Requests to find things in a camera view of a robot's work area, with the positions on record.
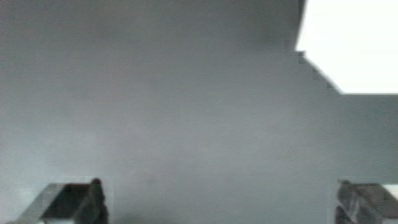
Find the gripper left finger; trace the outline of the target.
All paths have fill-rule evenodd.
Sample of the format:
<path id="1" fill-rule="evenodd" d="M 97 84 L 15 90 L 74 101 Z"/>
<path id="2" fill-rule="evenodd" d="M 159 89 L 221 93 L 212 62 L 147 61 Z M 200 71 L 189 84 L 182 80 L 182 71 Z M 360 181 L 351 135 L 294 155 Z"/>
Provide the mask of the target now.
<path id="1" fill-rule="evenodd" d="M 90 183 L 52 183 L 15 224 L 109 224 L 102 180 Z"/>

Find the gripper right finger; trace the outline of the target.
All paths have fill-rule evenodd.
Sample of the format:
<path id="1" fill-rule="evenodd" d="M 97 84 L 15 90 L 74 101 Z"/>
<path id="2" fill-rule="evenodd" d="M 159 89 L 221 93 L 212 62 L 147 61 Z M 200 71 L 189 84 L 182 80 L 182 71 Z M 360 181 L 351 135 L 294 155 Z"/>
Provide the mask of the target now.
<path id="1" fill-rule="evenodd" d="M 335 224 L 398 224 L 398 184 L 342 182 Z"/>

